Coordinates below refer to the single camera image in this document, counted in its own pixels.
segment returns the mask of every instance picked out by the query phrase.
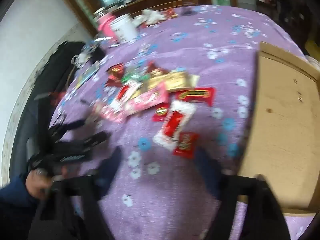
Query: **cardboard flap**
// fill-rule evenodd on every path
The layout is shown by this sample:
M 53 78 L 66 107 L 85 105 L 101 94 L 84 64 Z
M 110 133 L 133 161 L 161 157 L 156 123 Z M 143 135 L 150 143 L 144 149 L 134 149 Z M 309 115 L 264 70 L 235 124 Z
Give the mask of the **cardboard flap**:
M 260 44 L 253 123 L 239 175 L 265 175 L 283 208 L 320 204 L 319 78 L 307 61 Z

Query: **white cup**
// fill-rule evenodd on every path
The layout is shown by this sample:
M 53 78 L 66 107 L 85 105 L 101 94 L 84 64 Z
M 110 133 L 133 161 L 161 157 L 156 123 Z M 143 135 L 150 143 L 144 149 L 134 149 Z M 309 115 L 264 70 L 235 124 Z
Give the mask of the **white cup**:
M 110 23 L 111 30 L 117 35 L 121 43 L 134 40 L 138 36 L 137 29 L 129 14 L 122 15 Z

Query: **person's hand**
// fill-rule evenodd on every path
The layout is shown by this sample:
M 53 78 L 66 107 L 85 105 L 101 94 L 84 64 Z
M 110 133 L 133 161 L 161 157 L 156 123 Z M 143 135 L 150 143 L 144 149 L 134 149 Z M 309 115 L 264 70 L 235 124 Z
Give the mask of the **person's hand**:
M 26 189 L 31 196 L 37 199 L 45 198 L 45 189 L 51 187 L 52 178 L 42 175 L 39 170 L 32 170 L 26 179 Z

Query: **pink bottle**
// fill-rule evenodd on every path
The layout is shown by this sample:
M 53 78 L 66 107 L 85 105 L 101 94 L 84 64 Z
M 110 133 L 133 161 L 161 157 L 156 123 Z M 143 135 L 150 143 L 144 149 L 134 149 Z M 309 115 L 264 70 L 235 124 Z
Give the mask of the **pink bottle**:
M 116 34 L 111 30 L 109 24 L 116 19 L 116 17 L 114 15 L 112 15 L 111 13 L 107 13 L 106 8 L 103 7 L 99 10 L 97 10 L 94 13 L 97 17 L 97 23 L 99 24 L 98 26 L 98 31 L 99 32 L 103 32 L 103 34 L 106 37 L 113 37 L 113 39 L 111 41 L 117 41 L 118 37 L 116 36 Z

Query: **table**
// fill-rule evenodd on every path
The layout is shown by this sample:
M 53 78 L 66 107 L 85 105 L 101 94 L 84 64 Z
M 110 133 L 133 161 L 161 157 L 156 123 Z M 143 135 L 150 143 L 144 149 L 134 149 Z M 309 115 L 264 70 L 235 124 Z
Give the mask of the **table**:
M 110 101 L 112 98 L 103 91 L 105 71 L 117 63 L 131 61 L 143 44 L 151 44 L 148 55 L 133 62 L 145 66 L 154 60 L 162 68 L 185 69 L 189 74 L 200 75 L 198 87 L 216 88 L 214 106 L 196 104 L 196 113 L 183 130 L 199 133 L 199 143 L 212 158 L 234 172 L 250 124 L 259 42 L 304 56 L 289 35 L 263 14 L 213 5 L 193 9 L 195 15 L 142 29 L 135 43 L 109 50 L 100 71 L 73 96 L 70 91 L 76 82 L 71 84 L 53 120 L 62 110 L 67 113 L 66 122 L 86 117 L 89 108 L 80 99 L 91 102 L 100 97 Z M 123 163 L 109 195 L 100 201 L 117 240 L 199 239 L 208 229 L 219 202 L 206 192 L 190 160 L 173 156 L 152 142 L 162 126 L 161 122 L 151 121 L 153 114 L 154 110 L 146 110 L 141 117 L 131 116 L 123 124 L 101 121 L 96 126 L 69 132 L 63 139 L 85 138 L 101 130 L 112 132 L 108 148 L 98 146 L 94 160 L 81 166 L 81 174 L 95 168 L 116 145 L 122 146 Z M 239 203 L 238 207 L 230 239 L 237 239 L 241 230 L 245 204 Z M 312 218 L 286 219 L 296 237 Z

